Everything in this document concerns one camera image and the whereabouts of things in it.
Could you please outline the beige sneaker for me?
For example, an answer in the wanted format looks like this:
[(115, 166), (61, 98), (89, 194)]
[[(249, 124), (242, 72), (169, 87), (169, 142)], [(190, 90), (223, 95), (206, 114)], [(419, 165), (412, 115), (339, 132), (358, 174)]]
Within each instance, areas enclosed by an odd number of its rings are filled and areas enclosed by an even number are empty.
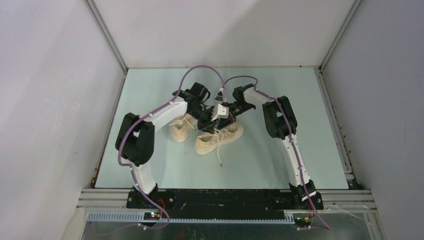
[(194, 150), (199, 155), (207, 155), (216, 150), (219, 166), (223, 167), (220, 157), (220, 147), (238, 140), (244, 133), (240, 122), (235, 122), (223, 129), (215, 129), (213, 133), (203, 133), (196, 137)]
[(184, 142), (188, 138), (190, 131), (197, 129), (197, 123), (198, 120), (188, 113), (178, 116), (168, 124), (171, 127), (171, 139), (177, 143)]

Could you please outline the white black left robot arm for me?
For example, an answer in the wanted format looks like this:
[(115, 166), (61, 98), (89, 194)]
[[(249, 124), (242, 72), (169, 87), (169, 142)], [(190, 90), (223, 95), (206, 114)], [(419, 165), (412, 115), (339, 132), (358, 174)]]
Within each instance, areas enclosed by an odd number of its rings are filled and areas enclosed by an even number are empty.
[(189, 89), (179, 88), (169, 102), (144, 116), (131, 112), (124, 116), (115, 142), (118, 163), (129, 167), (135, 189), (141, 192), (138, 201), (145, 208), (153, 208), (158, 202), (155, 192), (158, 185), (149, 166), (155, 149), (156, 132), (184, 114), (194, 117), (197, 120), (195, 128), (205, 133), (213, 133), (227, 126), (223, 118), (214, 114), (217, 106), (204, 104), (208, 93), (204, 85), (196, 82)]

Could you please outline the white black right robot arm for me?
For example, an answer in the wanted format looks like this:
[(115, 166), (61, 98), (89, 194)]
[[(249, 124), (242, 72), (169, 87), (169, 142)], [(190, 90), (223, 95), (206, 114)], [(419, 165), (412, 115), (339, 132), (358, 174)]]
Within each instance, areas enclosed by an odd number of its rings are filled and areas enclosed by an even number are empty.
[(304, 209), (317, 190), (300, 153), (296, 135), (298, 123), (289, 99), (286, 96), (272, 97), (257, 90), (253, 84), (235, 88), (233, 97), (233, 103), (224, 102), (224, 89), (219, 90), (215, 97), (220, 102), (218, 113), (234, 122), (236, 116), (262, 107), (266, 131), (279, 143), (289, 173), (291, 204), (297, 209)]

